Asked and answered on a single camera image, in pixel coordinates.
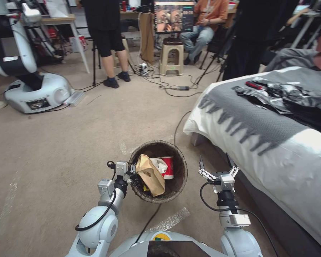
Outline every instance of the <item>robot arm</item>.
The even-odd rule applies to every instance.
[[[117,178],[112,180],[102,179],[98,183],[101,195],[98,206],[92,208],[81,219],[75,228],[78,233],[66,257],[89,256],[87,248],[95,249],[93,257],[104,257],[110,242],[118,229],[118,213],[122,200],[126,196],[129,175],[135,174],[135,166],[128,170],[127,162],[108,162],[108,167],[115,170]]]
[[[237,210],[238,202],[234,199],[234,177],[237,175],[239,168],[233,166],[228,173],[211,174],[204,169],[201,155],[199,167],[198,173],[208,181],[200,190],[202,201],[207,205],[202,197],[202,189],[205,185],[212,184],[214,192],[218,195],[216,203],[218,209],[211,209],[219,211],[220,224],[225,227],[224,234],[221,237],[224,254],[229,257],[262,257],[257,240],[250,232],[243,229],[243,227],[251,225],[250,218],[247,214],[239,213]]]
[[[7,77],[34,73],[37,65],[20,21],[20,11],[26,23],[40,21],[41,14],[36,9],[30,9],[24,1],[9,2],[6,7],[14,12],[3,13],[0,6],[0,74]]]

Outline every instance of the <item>wastebasket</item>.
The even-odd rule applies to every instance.
[[[131,181],[131,187],[136,195],[142,200],[151,203],[165,203],[175,199],[183,190],[188,176],[187,163],[185,162],[182,152],[173,144],[163,141],[154,140],[142,144],[131,155],[130,164],[136,164],[141,154],[146,154],[150,158],[173,156],[174,178],[165,180],[165,192],[160,196],[153,197],[149,191],[144,191],[143,180],[136,175]]]

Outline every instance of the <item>beige plastic stool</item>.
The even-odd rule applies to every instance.
[[[127,44],[127,40],[125,38],[124,35],[121,34],[121,39],[122,39],[122,44],[124,45],[126,52],[127,52],[127,59],[129,63],[132,63],[132,59],[131,59],[131,55],[129,53],[129,48],[128,48],[128,44]],[[111,50],[112,56],[114,58],[114,68],[118,67],[118,63],[119,63],[119,58],[118,55],[116,54],[116,52],[114,50]]]
[[[176,58],[169,58],[169,52],[176,51]],[[168,70],[178,70],[179,74],[183,74],[183,58],[184,46],[180,39],[167,38],[163,40],[161,59],[159,61],[159,73],[166,75]],[[173,60],[175,65],[168,65],[168,62]]]

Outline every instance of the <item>white sheet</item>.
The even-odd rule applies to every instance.
[[[199,133],[227,152],[253,186],[267,194],[321,245],[321,133],[306,129],[277,148],[258,156],[257,151],[249,151],[258,141],[257,136],[251,136],[240,144],[239,140],[245,130],[234,136],[226,133],[230,120],[218,124],[222,110],[207,114],[208,107],[197,107],[202,97],[216,86],[265,74],[267,73],[211,84],[198,99],[183,131],[188,135],[192,132]]]

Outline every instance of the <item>orange shirt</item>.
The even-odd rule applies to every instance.
[[[198,20],[196,25],[200,25],[200,22],[206,18],[208,20],[221,18],[227,19],[227,11],[228,11],[228,0],[210,0],[209,7],[208,0],[199,0],[199,2],[195,5],[194,13],[198,15]],[[217,25],[210,26],[213,30],[217,28]]]

